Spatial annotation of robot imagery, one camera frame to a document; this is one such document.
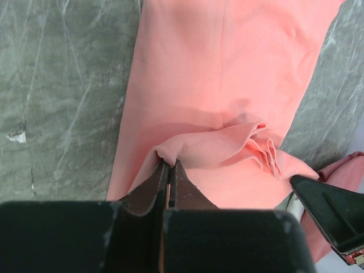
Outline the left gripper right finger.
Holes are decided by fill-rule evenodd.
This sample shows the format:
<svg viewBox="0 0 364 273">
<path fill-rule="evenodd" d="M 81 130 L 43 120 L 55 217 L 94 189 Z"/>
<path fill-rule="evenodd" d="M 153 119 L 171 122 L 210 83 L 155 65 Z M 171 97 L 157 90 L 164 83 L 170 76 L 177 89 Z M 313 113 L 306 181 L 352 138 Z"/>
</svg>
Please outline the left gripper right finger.
<svg viewBox="0 0 364 273">
<path fill-rule="evenodd" d="M 193 209 L 177 162 L 163 215 L 163 272 L 314 272 L 303 230 L 281 210 Z"/>
</svg>

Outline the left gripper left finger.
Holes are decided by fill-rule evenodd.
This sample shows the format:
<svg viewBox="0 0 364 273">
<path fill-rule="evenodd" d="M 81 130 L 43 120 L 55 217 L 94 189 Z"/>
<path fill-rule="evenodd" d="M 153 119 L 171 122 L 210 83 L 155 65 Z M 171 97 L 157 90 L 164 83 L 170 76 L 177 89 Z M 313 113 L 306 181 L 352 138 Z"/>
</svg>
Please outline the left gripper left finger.
<svg viewBox="0 0 364 273">
<path fill-rule="evenodd" d="M 2 272 L 158 272 L 169 166 L 118 201 L 1 204 Z"/>
</svg>

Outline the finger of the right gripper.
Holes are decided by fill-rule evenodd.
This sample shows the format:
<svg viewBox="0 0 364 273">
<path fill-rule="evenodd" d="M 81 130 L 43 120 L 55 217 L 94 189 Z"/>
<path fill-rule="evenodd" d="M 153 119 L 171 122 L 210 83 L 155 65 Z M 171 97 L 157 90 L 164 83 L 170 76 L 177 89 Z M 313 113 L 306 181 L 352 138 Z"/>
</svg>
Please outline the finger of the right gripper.
<svg viewBox="0 0 364 273">
<path fill-rule="evenodd" d="M 363 194 L 295 175 L 292 189 L 330 248 L 349 266 L 363 265 Z"/>
</svg>

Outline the salmon pink t shirt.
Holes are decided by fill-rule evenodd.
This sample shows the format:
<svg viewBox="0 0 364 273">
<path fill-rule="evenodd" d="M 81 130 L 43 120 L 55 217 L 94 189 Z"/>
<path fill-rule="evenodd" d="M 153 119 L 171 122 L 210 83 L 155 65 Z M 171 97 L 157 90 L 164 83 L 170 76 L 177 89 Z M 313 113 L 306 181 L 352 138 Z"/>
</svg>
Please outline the salmon pink t shirt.
<svg viewBox="0 0 364 273">
<path fill-rule="evenodd" d="M 341 1 L 145 1 L 107 200 L 180 161 L 219 208 L 273 209 L 302 175 L 356 191 L 363 153 L 282 151 Z"/>
</svg>

